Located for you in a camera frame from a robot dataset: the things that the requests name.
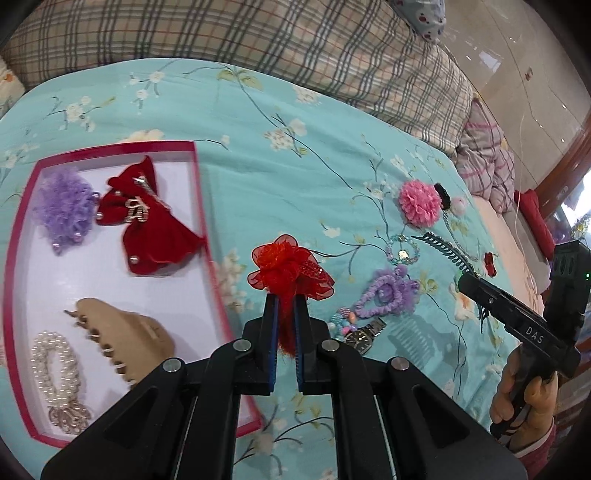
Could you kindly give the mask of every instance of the metal watch strap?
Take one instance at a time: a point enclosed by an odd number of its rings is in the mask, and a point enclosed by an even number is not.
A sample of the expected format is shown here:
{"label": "metal watch strap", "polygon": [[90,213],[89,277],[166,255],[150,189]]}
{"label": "metal watch strap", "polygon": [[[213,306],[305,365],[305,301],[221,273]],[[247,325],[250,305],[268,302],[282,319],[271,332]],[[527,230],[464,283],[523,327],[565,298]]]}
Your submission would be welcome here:
{"label": "metal watch strap", "polygon": [[386,324],[384,321],[380,317],[377,317],[375,320],[372,320],[365,327],[363,327],[362,330],[365,331],[373,340],[379,335],[385,326]]}

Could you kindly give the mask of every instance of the red bow hair clip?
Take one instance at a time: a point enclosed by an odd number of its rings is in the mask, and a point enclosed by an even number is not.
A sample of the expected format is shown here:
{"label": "red bow hair clip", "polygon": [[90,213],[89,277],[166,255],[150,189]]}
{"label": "red bow hair clip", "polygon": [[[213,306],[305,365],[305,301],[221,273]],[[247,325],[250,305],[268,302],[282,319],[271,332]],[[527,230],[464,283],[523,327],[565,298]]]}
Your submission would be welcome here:
{"label": "red bow hair clip", "polygon": [[327,299],[335,292],[335,281],[318,265],[312,252],[300,247],[291,235],[281,235],[271,244],[256,247],[252,259],[260,270],[248,275],[248,283],[277,295],[279,346],[288,355],[295,356],[294,296],[303,294],[313,300]]}
{"label": "red bow hair clip", "polygon": [[484,254],[484,266],[489,277],[496,277],[496,268],[493,262],[493,255],[491,252]]}
{"label": "red bow hair clip", "polygon": [[173,217],[170,207],[158,197],[150,157],[127,167],[107,184],[111,189],[100,199],[96,223],[129,224],[123,233],[123,247],[133,273],[149,275],[181,263],[205,245],[205,239]]}

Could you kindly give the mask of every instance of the turquoise floral bedsheet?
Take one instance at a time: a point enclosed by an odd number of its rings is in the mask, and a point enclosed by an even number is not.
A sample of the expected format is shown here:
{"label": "turquoise floral bedsheet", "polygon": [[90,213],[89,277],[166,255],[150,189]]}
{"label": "turquoise floral bedsheet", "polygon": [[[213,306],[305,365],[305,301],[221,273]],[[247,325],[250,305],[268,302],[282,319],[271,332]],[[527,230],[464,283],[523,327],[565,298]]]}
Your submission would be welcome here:
{"label": "turquoise floral bedsheet", "polygon": [[[292,234],[335,279],[335,294],[311,301],[330,319],[388,265],[405,226],[397,193],[410,178],[440,182],[464,196],[462,217],[432,229],[474,259],[494,252],[489,234],[452,162],[441,152],[355,108],[316,92],[231,65],[198,60],[134,60],[51,80],[0,120],[2,265],[21,192],[35,162],[48,155],[121,141],[197,142],[213,253],[225,306],[238,333],[262,311],[264,293],[246,282],[251,251]],[[392,245],[398,252],[397,241]],[[409,273],[421,284],[413,314],[387,316],[368,356],[402,355],[477,421],[488,408],[515,346],[496,320],[483,334],[474,304],[456,292],[457,269],[419,245]],[[411,254],[413,249],[403,244]],[[481,260],[474,261],[483,273]],[[492,280],[509,289],[501,263]],[[236,445],[236,479],[336,478],[329,397],[296,390],[294,362],[279,357],[275,394],[257,398],[264,428]],[[36,477],[55,449],[28,437],[0,368],[0,435]]]}

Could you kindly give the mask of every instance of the metal screw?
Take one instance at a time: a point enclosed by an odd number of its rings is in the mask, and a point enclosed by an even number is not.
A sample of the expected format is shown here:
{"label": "metal screw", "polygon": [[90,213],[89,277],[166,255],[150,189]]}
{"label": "metal screw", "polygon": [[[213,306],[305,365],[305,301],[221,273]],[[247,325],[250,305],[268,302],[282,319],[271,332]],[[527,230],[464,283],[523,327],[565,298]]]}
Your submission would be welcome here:
{"label": "metal screw", "polygon": [[250,343],[245,338],[239,338],[234,342],[234,350],[236,350],[237,352],[246,352],[250,350],[251,347],[252,343]]}
{"label": "metal screw", "polygon": [[410,367],[410,362],[408,360],[406,360],[403,356],[395,356],[394,358],[392,358],[392,367],[394,367],[395,370],[406,370],[408,367]]}
{"label": "metal screw", "polygon": [[332,338],[329,338],[328,340],[322,342],[322,348],[327,352],[336,352],[339,349],[339,347],[340,343],[336,340],[333,340]]}
{"label": "metal screw", "polygon": [[178,372],[182,366],[183,364],[178,358],[169,358],[162,364],[162,368],[168,373]]}

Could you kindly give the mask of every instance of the red velvet bow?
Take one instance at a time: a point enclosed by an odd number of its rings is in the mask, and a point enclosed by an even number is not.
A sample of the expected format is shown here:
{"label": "red velvet bow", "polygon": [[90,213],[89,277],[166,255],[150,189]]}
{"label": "red velvet bow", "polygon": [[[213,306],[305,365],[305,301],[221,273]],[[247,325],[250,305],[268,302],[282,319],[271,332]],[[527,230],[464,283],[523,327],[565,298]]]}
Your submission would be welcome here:
{"label": "red velvet bow", "polygon": [[488,273],[489,277],[496,276],[496,268],[493,263],[493,255],[491,252],[486,252],[484,254],[484,266],[486,267],[486,273]]}
{"label": "red velvet bow", "polygon": [[172,216],[158,198],[152,160],[127,167],[107,181],[112,188],[100,199],[96,214],[99,225],[129,223],[123,246],[129,269],[148,275],[169,264],[178,264],[205,245],[205,239]]}
{"label": "red velvet bow", "polygon": [[292,303],[296,294],[323,300],[335,291],[335,281],[319,265],[307,248],[298,246],[291,235],[281,235],[271,244],[252,251],[252,259],[260,268],[248,275],[248,283],[279,298],[279,345],[288,355],[296,353],[293,331]]}

